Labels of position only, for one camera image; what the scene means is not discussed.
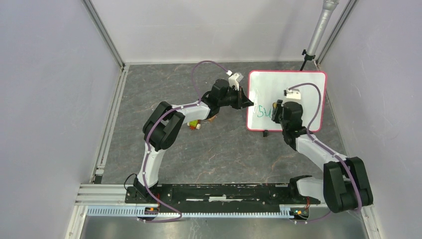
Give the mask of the pink framed whiteboard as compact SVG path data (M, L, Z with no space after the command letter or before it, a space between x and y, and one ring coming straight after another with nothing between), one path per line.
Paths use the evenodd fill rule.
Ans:
M286 89L298 89L302 95L297 102L303 107L302 121L312 132L322 126L327 75L321 71L251 71L247 97L254 106L247 108L246 127L250 131L281 131L271 120L272 104L287 100Z

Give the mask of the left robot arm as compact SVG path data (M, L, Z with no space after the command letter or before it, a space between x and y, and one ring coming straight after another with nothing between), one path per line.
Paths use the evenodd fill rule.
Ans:
M217 79L211 90L197 101L185 105L161 102L143 126L145 153L140 172L134 180L137 196L145 203L156 198L154 186L164 154L175 142L181 127L195 120L208 120L219 113L221 107L241 110L253 106L240 86Z

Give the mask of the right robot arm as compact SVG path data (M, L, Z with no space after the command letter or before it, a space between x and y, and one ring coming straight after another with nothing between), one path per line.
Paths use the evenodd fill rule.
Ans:
M318 180L310 175L292 178L287 190L293 203L311 197L326 203L333 213L360 210L374 202L365 164L359 157L335 152L303 126L303 107L297 102L273 103L271 120L282 128L284 142L306 156L323 172Z

